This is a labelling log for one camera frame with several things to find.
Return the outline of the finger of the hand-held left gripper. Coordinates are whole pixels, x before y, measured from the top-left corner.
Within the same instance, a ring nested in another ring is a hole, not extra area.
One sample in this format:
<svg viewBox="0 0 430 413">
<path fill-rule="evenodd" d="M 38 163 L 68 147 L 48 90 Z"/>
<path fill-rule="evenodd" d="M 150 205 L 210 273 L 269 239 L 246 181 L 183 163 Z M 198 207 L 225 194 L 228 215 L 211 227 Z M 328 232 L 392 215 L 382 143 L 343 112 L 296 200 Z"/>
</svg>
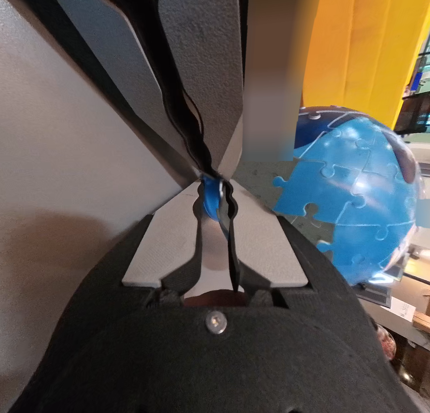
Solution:
<svg viewBox="0 0 430 413">
<path fill-rule="evenodd" d="M 158 0 L 185 92 L 200 113 L 212 167 L 231 179 L 242 153 L 239 0 Z"/>
<path fill-rule="evenodd" d="M 190 101 L 153 0 L 58 0 L 132 112 L 203 174 L 212 176 Z"/>
</svg>

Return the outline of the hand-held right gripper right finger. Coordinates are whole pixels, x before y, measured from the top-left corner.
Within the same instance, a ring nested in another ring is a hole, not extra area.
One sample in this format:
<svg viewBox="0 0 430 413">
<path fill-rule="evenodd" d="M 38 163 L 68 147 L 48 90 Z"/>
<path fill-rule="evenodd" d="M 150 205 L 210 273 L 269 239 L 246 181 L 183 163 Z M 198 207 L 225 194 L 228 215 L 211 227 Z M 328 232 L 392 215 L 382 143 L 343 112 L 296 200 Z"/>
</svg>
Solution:
<svg viewBox="0 0 430 413">
<path fill-rule="evenodd" d="M 229 185 L 229 273 L 234 288 L 297 288 L 308 284 L 299 260 L 269 208 L 236 181 Z"/>
</svg>

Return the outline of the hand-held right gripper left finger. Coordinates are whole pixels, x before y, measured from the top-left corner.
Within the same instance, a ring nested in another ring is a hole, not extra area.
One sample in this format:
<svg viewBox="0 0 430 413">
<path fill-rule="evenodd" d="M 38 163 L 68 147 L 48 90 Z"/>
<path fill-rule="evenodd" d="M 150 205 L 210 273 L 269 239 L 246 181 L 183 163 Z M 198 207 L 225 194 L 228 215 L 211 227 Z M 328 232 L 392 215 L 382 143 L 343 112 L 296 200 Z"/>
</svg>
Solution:
<svg viewBox="0 0 430 413">
<path fill-rule="evenodd" d="M 192 288 L 200 278 L 201 181 L 160 207 L 122 279 L 127 287 Z"/>
</svg>

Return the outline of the blue puzzle piece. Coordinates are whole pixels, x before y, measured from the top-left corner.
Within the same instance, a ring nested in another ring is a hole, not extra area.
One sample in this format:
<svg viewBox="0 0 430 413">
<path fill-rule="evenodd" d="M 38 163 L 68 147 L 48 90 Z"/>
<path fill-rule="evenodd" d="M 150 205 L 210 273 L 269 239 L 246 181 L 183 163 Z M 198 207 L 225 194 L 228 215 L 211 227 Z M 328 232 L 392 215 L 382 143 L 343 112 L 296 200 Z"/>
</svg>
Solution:
<svg viewBox="0 0 430 413">
<path fill-rule="evenodd" d="M 201 213 L 203 217 L 208 217 L 211 220 L 218 222 L 216 215 L 216 209 L 218 208 L 219 202 L 219 185 L 221 177 L 212 177 L 208 174 L 202 174 L 201 176 Z"/>
</svg>

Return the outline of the small curved puzzle piece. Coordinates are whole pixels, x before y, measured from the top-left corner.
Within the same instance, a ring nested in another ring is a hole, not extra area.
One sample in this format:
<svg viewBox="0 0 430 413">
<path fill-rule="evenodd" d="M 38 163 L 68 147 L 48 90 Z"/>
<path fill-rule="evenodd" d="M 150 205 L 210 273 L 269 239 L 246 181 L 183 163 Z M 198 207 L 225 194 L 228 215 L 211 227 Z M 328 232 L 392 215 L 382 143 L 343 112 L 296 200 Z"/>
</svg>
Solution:
<svg viewBox="0 0 430 413">
<path fill-rule="evenodd" d="M 224 236 L 228 239 L 230 232 L 230 206 L 229 206 L 229 185 L 224 181 L 220 181 L 219 185 L 219 202 L 216 209 L 218 222 Z"/>
</svg>

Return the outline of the blue puzzle ball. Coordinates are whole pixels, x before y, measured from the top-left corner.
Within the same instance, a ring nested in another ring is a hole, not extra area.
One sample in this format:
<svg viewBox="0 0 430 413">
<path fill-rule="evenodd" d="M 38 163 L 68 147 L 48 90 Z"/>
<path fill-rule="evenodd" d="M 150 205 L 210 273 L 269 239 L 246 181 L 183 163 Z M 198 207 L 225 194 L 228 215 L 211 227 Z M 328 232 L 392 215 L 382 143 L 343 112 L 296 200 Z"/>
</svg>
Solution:
<svg viewBox="0 0 430 413">
<path fill-rule="evenodd" d="M 240 161 L 233 178 L 331 254 L 351 285 L 404 253 L 424 198 L 419 164 L 402 138 L 334 105 L 300 109 L 292 161 Z"/>
</svg>

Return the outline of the yellow plastic bin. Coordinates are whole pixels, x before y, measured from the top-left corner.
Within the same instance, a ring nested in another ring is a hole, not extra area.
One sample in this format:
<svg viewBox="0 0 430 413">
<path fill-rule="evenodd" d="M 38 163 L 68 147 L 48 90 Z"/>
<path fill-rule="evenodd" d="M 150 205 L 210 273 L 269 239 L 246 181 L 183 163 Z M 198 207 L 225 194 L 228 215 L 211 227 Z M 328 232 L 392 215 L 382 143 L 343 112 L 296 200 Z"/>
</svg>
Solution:
<svg viewBox="0 0 430 413">
<path fill-rule="evenodd" d="M 430 0 L 319 0 L 304 74 L 304 106 L 361 111 L 394 128 Z"/>
</svg>

